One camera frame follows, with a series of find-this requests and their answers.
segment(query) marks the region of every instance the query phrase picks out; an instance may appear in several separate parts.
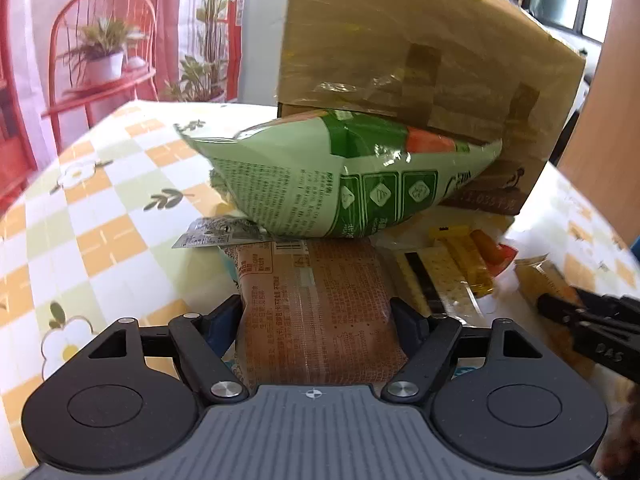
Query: red chair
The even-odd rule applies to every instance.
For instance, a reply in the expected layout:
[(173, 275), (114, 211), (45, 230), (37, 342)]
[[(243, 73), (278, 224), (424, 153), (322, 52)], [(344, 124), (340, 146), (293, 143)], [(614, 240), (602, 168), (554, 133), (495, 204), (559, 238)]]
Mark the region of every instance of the red chair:
[[(63, 63), (60, 54), (76, 47), (81, 37), (80, 28), (94, 25), (98, 18), (119, 18), (137, 25), (140, 31), (146, 35), (146, 40), (132, 44), (126, 52), (126, 59), (132, 56), (141, 57), (146, 62), (146, 67), (133, 72), (123, 72), (121, 79), (101, 85), (87, 85), (82, 81), (84, 65), (82, 62), (74, 69), (72, 64)], [(60, 11), (53, 23), (51, 30), (51, 42), (49, 47), (49, 108), (42, 117), (51, 118), (56, 149), (60, 153), (62, 149), (60, 137), (59, 115), (73, 108), (84, 106), (86, 121), (91, 128), (95, 124), (91, 103), (111, 97), (124, 91), (129, 91), (132, 99), (137, 97), (136, 89), (140, 83), (146, 82), (151, 88), (153, 98), (158, 100), (158, 93), (154, 83), (154, 68), (156, 60), (156, 14), (151, 0), (71, 0)], [(62, 93), (60, 81), (56, 76), (64, 71), (68, 73)]]

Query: metal screw head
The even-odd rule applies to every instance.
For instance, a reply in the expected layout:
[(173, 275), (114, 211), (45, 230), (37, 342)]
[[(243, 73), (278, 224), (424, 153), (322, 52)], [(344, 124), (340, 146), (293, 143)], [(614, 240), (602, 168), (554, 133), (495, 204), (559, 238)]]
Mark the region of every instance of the metal screw head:
[(394, 397), (413, 397), (418, 393), (418, 386), (409, 381), (396, 381), (391, 383), (386, 390)]
[(242, 386), (233, 381), (220, 381), (211, 387), (216, 397), (236, 397), (242, 393)]

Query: potted plant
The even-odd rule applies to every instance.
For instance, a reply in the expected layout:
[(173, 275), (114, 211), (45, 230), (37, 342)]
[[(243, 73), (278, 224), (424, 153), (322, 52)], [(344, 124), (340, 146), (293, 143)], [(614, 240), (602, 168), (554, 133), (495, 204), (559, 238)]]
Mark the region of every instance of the potted plant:
[(73, 70), (85, 62), (85, 81), (101, 84), (119, 79), (126, 48), (146, 39), (138, 27), (120, 18), (98, 18), (95, 25), (81, 27), (78, 46), (60, 57), (71, 64)]
[(180, 60), (181, 76), (175, 83), (166, 82), (166, 95), (182, 102), (224, 102), (224, 75), (228, 60), (220, 53), (225, 43), (224, 13), (229, 0), (200, 0), (196, 9), (198, 58)]

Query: flower pattern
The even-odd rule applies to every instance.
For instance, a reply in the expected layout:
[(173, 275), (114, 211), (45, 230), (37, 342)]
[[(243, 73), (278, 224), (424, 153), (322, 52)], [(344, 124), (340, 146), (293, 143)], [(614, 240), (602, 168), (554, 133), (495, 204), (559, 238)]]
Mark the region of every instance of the flower pattern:
[(83, 348), (94, 335), (89, 321), (81, 316), (66, 319), (64, 310), (53, 301), (51, 303), (53, 319), (49, 321), (49, 330), (42, 338), (40, 351), (44, 357), (42, 379), (50, 378), (58, 369)]
[(85, 180), (89, 180), (94, 176), (96, 169), (108, 166), (112, 162), (112, 160), (106, 160), (105, 162), (101, 162), (100, 160), (84, 160), (70, 164), (63, 174), (60, 175), (51, 193), (56, 192), (60, 188), (71, 189)]

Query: green snack bag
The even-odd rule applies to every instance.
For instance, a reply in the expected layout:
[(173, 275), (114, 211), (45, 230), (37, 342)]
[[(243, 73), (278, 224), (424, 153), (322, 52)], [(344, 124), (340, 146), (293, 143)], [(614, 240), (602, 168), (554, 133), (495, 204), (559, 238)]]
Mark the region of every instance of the green snack bag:
[(398, 224), (477, 176), (502, 148), (344, 110), (276, 119), (231, 139), (204, 137), (212, 130), (204, 121), (175, 127), (213, 164), (214, 187), (267, 231), (294, 237), (354, 238)]

